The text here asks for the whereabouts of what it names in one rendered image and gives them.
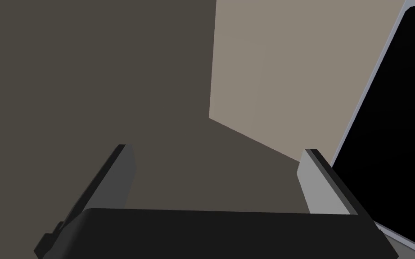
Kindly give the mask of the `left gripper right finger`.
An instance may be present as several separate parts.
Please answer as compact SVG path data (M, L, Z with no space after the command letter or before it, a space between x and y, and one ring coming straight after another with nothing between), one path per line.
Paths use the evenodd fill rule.
M297 177L311 214L368 215L318 150L302 152Z

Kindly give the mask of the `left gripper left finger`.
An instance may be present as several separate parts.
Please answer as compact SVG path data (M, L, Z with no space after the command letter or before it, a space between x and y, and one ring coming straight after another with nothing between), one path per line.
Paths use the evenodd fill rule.
M123 209L136 174L131 144L119 144L70 210L63 224L72 222L86 209Z

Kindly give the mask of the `black window with grey frame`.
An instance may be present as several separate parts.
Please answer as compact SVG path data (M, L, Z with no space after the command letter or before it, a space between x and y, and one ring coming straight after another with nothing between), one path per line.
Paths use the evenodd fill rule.
M382 232L415 250L415 0L405 0L331 165Z

